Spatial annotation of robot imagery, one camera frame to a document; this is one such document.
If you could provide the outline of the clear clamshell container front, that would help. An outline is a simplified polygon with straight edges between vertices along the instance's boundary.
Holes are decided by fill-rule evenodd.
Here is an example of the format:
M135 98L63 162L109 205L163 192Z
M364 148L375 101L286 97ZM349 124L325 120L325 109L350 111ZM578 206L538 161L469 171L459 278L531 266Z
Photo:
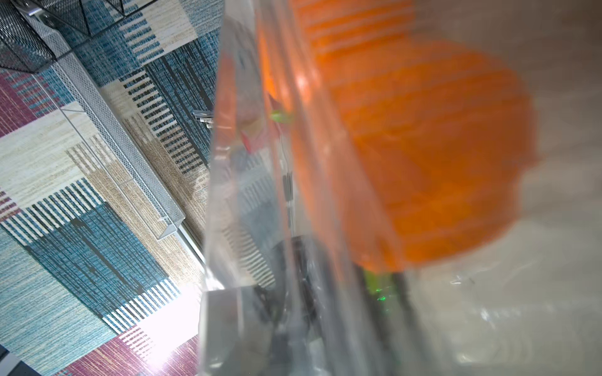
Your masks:
M257 3L220 41L202 298L203 375L599 375L601 4L412 1L418 36L513 70L536 116L517 219L494 241L402 272L326 255L265 92Z

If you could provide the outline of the orange pair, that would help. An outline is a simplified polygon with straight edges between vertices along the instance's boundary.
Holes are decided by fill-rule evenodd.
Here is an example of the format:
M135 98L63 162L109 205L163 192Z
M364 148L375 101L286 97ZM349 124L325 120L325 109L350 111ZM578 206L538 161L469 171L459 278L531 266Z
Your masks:
M536 159L513 70L415 34L412 1L260 1L256 21L264 89L326 255L402 272L511 227Z

